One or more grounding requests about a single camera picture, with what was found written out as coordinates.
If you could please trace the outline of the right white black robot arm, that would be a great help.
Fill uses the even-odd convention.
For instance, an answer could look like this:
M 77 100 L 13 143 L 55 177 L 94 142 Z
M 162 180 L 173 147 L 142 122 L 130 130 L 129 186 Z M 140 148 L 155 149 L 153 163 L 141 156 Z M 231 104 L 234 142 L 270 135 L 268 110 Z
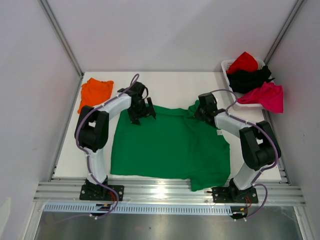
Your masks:
M 212 92 L 199 95 L 198 100 L 194 114 L 196 119 L 240 140 L 244 163 L 230 180 L 228 189 L 229 198 L 239 202 L 264 171 L 278 164 L 281 157 L 278 141 L 269 122 L 263 120 L 253 123 L 230 114 L 227 109 L 219 109 Z

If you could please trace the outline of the green t shirt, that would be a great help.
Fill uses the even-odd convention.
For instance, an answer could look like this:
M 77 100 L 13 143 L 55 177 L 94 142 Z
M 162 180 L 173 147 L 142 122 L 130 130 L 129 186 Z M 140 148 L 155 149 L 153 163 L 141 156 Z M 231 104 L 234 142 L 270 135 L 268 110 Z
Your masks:
M 190 180 L 193 192 L 223 186 L 230 174 L 230 145 L 212 126 L 194 117 L 199 102 L 188 109 L 155 106 L 156 117 L 132 124 L 119 115 L 110 157 L 110 173 Z

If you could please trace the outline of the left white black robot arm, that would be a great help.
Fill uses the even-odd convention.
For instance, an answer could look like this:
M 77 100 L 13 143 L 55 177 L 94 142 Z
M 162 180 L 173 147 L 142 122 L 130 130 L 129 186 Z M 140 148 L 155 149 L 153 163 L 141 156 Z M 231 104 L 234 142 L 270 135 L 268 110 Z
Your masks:
M 105 199 L 109 193 L 109 188 L 104 184 L 107 180 L 104 147 L 109 138 L 109 122 L 124 110 L 134 125 L 139 126 L 141 118 L 156 118 L 149 90 L 143 83 L 131 83 L 103 103 L 84 106 L 79 114 L 74 137 L 77 147 L 85 154 L 86 180 L 93 184 L 90 192 L 97 200 Z

